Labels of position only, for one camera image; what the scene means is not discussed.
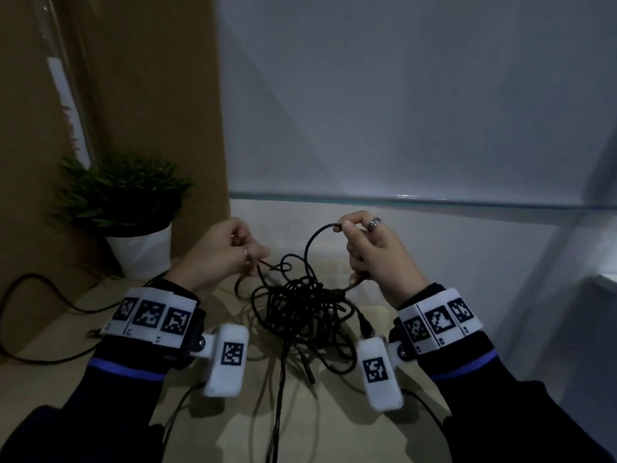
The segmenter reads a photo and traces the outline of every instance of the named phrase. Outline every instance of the plant pot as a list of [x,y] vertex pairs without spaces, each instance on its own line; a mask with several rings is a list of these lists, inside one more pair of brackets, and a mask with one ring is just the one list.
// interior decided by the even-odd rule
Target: plant pot
[[105,237],[125,278],[149,280],[172,266],[172,225],[137,237]]

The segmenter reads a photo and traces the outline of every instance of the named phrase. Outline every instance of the wrist strap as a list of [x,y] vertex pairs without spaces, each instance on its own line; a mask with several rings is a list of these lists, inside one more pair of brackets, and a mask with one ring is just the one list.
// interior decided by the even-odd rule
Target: wrist strap
[[456,289],[446,289],[398,311],[418,354],[438,350],[482,329]]
[[196,305],[163,289],[131,287],[101,333],[180,348]]

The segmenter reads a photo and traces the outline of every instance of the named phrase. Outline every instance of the green plant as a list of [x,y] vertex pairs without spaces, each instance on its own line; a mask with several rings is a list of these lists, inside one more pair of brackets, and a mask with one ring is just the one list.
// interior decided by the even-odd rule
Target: green plant
[[85,169],[77,159],[60,166],[68,180],[61,192],[66,224],[91,233],[134,237],[164,229],[194,183],[174,177],[176,166],[141,154],[113,153]]

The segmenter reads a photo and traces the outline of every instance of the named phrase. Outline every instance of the wire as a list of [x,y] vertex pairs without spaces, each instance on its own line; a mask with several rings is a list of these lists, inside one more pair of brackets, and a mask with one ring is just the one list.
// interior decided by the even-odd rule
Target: wire
[[411,390],[408,390],[406,388],[401,388],[400,392],[403,395],[411,395],[412,397],[414,397],[415,399],[417,399],[418,401],[420,401],[420,403],[422,403],[422,406],[425,407],[425,409],[428,411],[428,414],[431,415],[431,417],[433,418],[433,420],[435,421],[435,424],[437,424],[437,427],[439,428],[439,430],[441,430],[441,433],[443,434],[443,425],[441,423],[441,421],[439,420],[439,418],[435,415],[435,413],[433,412],[433,410],[431,408],[428,407],[428,405],[426,404],[426,402],[419,397],[416,393],[412,392]]
[[[309,248],[313,240],[330,227],[341,227],[339,224],[328,224],[320,228],[308,240],[304,248],[304,256],[287,254],[277,265],[261,261],[270,271],[277,271],[287,281],[285,285],[272,285],[266,282],[259,265],[257,272],[263,285],[251,293],[251,306],[255,316],[263,328],[282,340],[281,374],[279,379],[278,396],[276,400],[276,414],[274,428],[266,453],[266,463],[278,461],[278,443],[281,425],[282,397],[285,386],[285,366],[292,348],[297,352],[310,385],[315,384],[315,377],[310,369],[307,356],[312,354],[318,358],[326,368],[337,375],[350,373],[358,362],[355,344],[350,335],[343,330],[343,323],[355,313],[360,322],[360,332],[364,338],[374,335],[370,322],[358,310],[358,307],[345,297],[345,293],[360,284],[363,279],[345,287],[344,289],[327,289],[317,279],[315,271],[308,261]],[[304,264],[306,275],[298,279],[290,279],[287,275],[291,271],[291,258],[300,260]],[[234,286],[238,295],[239,278]],[[257,300],[267,297],[265,316],[257,308]],[[334,348],[337,355],[348,365],[338,368],[330,364],[324,356],[325,348]]]
[[[6,291],[4,291],[4,295],[2,296],[2,299],[0,299],[0,319],[2,319],[2,315],[4,314],[4,310],[6,308],[6,305],[9,303],[9,301],[11,300],[11,297],[13,296],[13,294],[15,293],[15,290],[26,280],[29,279],[34,279],[34,280],[38,280],[41,281],[42,283],[44,283],[47,287],[49,287],[52,292],[58,296],[58,298],[64,302],[65,304],[67,304],[69,306],[69,308],[78,311],[80,313],[84,313],[86,315],[91,315],[93,313],[101,313],[104,311],[108,311],[109,309],[113,309],[114,307],[116,307],[117,305],[119,305],[119,302],[116,302],[112,305],[108,305],[107,307],[103,307],[102,309],[97,309],[97,310],[93,310],[93,311],[87,311],[84,309],[81,309],[75,305],[73,305],[73,303],[71,303],[71,301],[69,301],[65,295],[63,295],[60,290],[58,289],[58,287],[53,283],[53,281],[51,281],[48,277],[45,277],[43,275],[39,275],[37,273],[27,273],[25,275],[20,276],[19,278],[17,278],[15,281],[13,281],[11,283],[11,285],[6,289]],[[0,341],[0,354],[2,356],[5,356],[7,358],[16,360],[18,362],[21,362],[23,364],[31,364],[33,366],[55,366],[56,364],[63,364],[65,362],[69,362],[71,360],[74,359],[78,359],[81,358],[89,353],[91,353],[93,350],[96,349],[96,347],[98,346],[98,343],[95,344],[94,346],[92,346],[91,348],[88,348],[85,351],[80,352],[79,354],[75,354],[74,356],[70,356],[69,358],[63,358],[63,359],[56,359],[56,360],[42,360],[42,359],[26,359],[26,358],[20,358],[19,356],[16,356],[15,354],[9,352],[6,347],[4,346],[4,344],[2,343],[2,341]]]
[[174,428],[174,424],[176,423],[176,418],[178,417],[178,414],[180,413],[181,409],[182,409],[182,405],[184,404],[184,402],[186,401],[186,398],[189,397],[189,395],[199,389],[199,388],[204,388],[205,387],[205,382],[201,382],[201,383],[197,383],[196,385],[193,385],[192,387],[190,387],[188,390],[186,390],[185,394],[182,396],[182,398],[180,399],[180,402],[178,403],[178,405],[176,406],[176,409],[174,410],[174,413],[172,414],[172,416],[169,418],[169,422],[167,424],[167,429],[165,431],[165,437],[163,439],[163,452],[161,453],[161,455],[165,454],[165,450],[167,449],[167,443],[169,442],[169,437],[172,435],[172,430]]

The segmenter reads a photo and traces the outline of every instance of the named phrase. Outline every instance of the potted plant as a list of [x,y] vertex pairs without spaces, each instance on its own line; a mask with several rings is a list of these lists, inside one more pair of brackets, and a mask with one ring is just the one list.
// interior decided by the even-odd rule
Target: potted plant
[[75,158],[60,164],[68,179],[58,215],[65,223],[104,236],[127,278],[170,268],[172,220],[194,184],[174,176],[174,163],[113,153],[90,169]]

